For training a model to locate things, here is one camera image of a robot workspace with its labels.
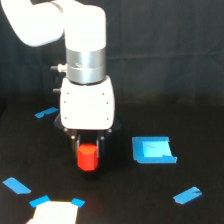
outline blue paper scrap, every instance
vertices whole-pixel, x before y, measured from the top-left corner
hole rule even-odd
[[[42,111],[42,112],[40,112],[40,113],[35,114],[35,116],[36,116],[37,118],[42,118],[42,117],[44,116],[44,114],[51,114],[51,113],[54,113],[55,111],[58,111],[58,109],[52,107],[52,108],[50,108],[50,109],[47,109],[47,110],[45,110],[45,111]]]
[[[31,190],[20,183],[13,177],[8,178],[7,180],[3,181],[7,187],[13,190],[16,194],[29,194]]]
[[[176,163],[168,137],[133,137],[133,156],[138,163]]]
[[[185,204],[186,202],[189,202],[194,198],[199,197],[200,195],[202,195],[201,191],[197,187],[192,187],[191,189],[176,195],[173,197],[173,199],[176,203]]]
[[[46,196],[43,196],[41,198],[38,198],[36,200],[33,200],[30,202],[30,205],[33,207],[33,208],[36,208],[38,205],[40,204],[43,204],[47,201],[50,201],[50,198],[46,195]]]
[[[81,208],[85,204],[85,201],[82,201],[80,199],[74,198],[71,203],[73,205],[77,205],[79,208]]]

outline black surface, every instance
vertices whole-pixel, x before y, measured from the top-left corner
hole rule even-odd
[[[80,198],[77,224],[216,223],[224,221],[224,108],[118,105],[123,131],[107,144],[101,175],[78,170],[68,136],[54,127],[51,107],[11,104],[0,119],[0,181],[14,177],[32,190],[16,195],[0,183],[0,223],[23,224],[34,209],[29,201]],[[131,138],[169,136],[177,164],[133,162]],[[179,205],[173,196],[193,187],[203,196]]]

